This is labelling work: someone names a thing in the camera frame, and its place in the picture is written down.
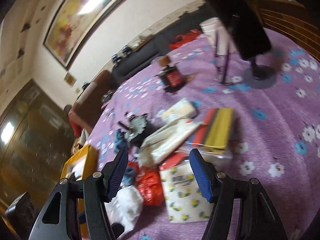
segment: speaker stand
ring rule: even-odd
[[[256,58],[250,60],[251,68],[244,71],[244,83],[254,89],[266,89],[276,83],[276,71],[269,66],[257,66]]]

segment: framed painting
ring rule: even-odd
[[[64,0],[55,14],[44,46],[67,70],[103,19],[123,0]]]

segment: bed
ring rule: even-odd
[[[242,83],[249,63],[237,53],[231,55],[229,76],[234,85],[221,86],[215,80],[213,49],[200,35],[169,53],[184,75],[194,79],[175,94],[164,92],[155,77],[155,62],[122,84],[87,143],[99,149],[97,170],[113,160],[114,133],[125,113],[144,114],[156,126],[163,125],[160,114],[186,97],[198,108],[196,120],[203,120],[211,107],[232,107],[240,116],[242,141],[230,165],[224,170],[234,179],[258,178],[269,194],[289,239],[298,239],[320,207],[320,66],[289,38],[265,29],[272,51],[257,57],[279,73],[274,86],[255,90]],[[234,239],[239,202],[228,239]],[[138,223],[124,239],[201,239],[206,223],[171,224],[165,205],[145,206]]]

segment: blue cloth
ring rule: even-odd
[[[137,176],[136,170],[133,167],[127,166],[122,178],[122,182],[126,186],[134,185],[136,176]]]
[[[115,147],[113,149],[114,153],[118,153],[120,150],[128,149],[128,143],[124,138],[124,132],[121,129],[118,129],[115,134],[114,138]]]

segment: gray sofa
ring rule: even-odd
[[[171,51],[170,44],[174,43],[177,35],[188,33],[193,29],[201,30],[199,24],[212,17],[215,17],[215,13],[205,4],[192,13],[183,14],[179,20],[154,35],[140,50],[122,59],[118,66],[113,68],[113,76],[118,83],[124,82],[149,66],[154,58],[164,56]]]

